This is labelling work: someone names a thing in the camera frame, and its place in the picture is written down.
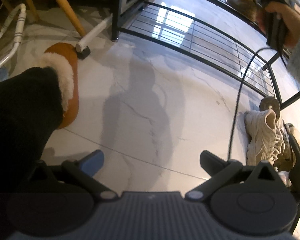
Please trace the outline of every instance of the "hand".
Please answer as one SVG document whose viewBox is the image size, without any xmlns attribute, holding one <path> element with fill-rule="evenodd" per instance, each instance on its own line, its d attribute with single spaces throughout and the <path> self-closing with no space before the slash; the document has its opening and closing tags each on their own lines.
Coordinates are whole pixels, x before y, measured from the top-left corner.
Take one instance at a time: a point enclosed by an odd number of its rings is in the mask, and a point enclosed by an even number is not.
<svg viewBox="0 0 300 240">
<path fill-rule="evenodd" d="M 263 33 L 266 33 L 265 12 L 277 12 L 281 14 L 281 17 L 288 28 L 284 44 L 286 47 L 293 49 L 300 38 L 300 14 L 283 3 L 269 3 L 265 9 L 260 9 L 257 14 L 257 22 Z"/>
</svg>

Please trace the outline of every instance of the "shoe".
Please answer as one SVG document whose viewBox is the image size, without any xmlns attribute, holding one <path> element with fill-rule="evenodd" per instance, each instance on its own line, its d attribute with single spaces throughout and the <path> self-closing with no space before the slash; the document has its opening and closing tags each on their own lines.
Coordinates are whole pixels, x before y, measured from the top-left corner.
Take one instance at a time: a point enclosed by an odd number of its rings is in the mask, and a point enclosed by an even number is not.
<svg viewBox="0 0 300 240">
<path fill-rule="evenodd" d="M 296 164 L 296 156 L 291 149 L 290 142 L 289 142 L 289 135 L 283 126 L 283 121 L 281 118 L 278 120 L 277 125 L 283 135 L 284 147 L 281 148 L 282 154 L 277 156 L 278 159 L 274 162 L 274 167 L 277 167 L 278 172 L 280 171 L 289 172 Z"/>
<path fill-rule="evenodd" d="M 275 97 L 264 97 L 262 98 L 260 104 L 259 104 L 259 111 L 266 111 L 268 109 L 272 109 L 275 114 L 276 114 L 276 122 L 279 120 L 280 118 L 280 103 L 279 101 L 275 98 Z"/>
<path fill-rule="evenodd" d="M 233 9 L 237 10 L 250 21 L 255 22 L 258 11 L 259 0 L 226 0 Z"/>
<path fill-rule="evenodd" d="M 282 156 L 279 157 L 277 161 L 275 161 L 274 165 L 278 167 L 278 171 L 290 172 L 295 166 L 297 159 L 295 153 L 293 152 L 290 146 L 289 136 L 293 135 L 300 147 L 300 133 L 291 123 L 285 124 L 285 129 L 283 129 L 283 131 L 285 150 L 283 151 Z"/>
<path fill-rule="evenodd" d="M 275 122 L 276 114 L 272 109 L 266 111 L 248 111 L 244 115 L 247 133 L 251 136 L 248 144 L 247 165 L 256 166 L 267 160 L 274 164 L 281 154 L 283 135 Z"/>
<path fill-rule="evenodd" d="M 79 112 L 78 57 L 74 46 L 59 42 L 37 60 L 38 67 L 52 67 L 58 75 L 63 120 L 58 129 L 70 125 Z"/>
</svg>

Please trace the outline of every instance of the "slipper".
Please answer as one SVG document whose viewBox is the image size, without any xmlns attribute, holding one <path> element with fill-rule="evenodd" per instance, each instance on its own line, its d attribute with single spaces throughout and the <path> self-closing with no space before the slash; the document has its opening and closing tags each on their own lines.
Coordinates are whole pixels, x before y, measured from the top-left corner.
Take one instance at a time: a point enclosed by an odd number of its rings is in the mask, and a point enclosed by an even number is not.
<svg viewBox="0 0 300 240">
<path fill-rule="evenodd" d="M 38 67 L 52 67 L 58 75 L 62 98 L 63 119 L 58 129 L 70 125 L 79 111 L 78 57 L 74 46 L 59 42 L 44 52 L 37 62 Z"/>
</svg>

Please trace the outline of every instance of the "black metal rack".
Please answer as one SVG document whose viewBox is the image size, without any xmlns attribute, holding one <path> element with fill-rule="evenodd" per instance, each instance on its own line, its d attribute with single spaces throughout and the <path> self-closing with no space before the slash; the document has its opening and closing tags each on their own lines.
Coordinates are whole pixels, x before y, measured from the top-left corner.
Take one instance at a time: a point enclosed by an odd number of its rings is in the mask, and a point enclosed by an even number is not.
<svg viewBox="0 0 300 240">
<path fill-rule="evenodd" d="M 242 75 L 252 55 L 252 49 L 218 28 L 179 10 L 164 5 L 139 0 L 120 14 L 121 1 L 114 0 L 112 41 L 119 32 L 131 34 L 203 62 L 241 82 Z M 258 30 L 258 26 L 226 4 L 226 0 L 207 0 Z M 132 23 L 125 26 L 134 16 Z M 262 96 L 275 96 L 286 108 L 300 98 L 300 91 L 282 102 L 280 91 L 271 68 L 279 58 L 276 53 L 269 61 L 257 55 L 251 63 L 243 83 Z"/>
</svg>

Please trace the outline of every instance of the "person's arm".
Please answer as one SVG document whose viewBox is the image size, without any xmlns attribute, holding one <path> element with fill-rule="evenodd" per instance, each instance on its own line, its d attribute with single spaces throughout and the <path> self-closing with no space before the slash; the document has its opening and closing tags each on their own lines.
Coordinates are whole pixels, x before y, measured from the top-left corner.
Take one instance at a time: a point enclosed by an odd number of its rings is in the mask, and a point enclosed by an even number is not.
<svg viewBox="0 0 300 240">
<path fill-rule="evenodd" d="M 288 61 L 287 70 L 300 83 L 300 15 L 289 6 L 278 2 L 269 3 L 265 10 L 269 13 L 280 13 L 288 28 L 285 46 L 293 49 L 293 52 Z M 258 14 L 257 21 L 264 32 L 264 12 Z"/>
</svg>

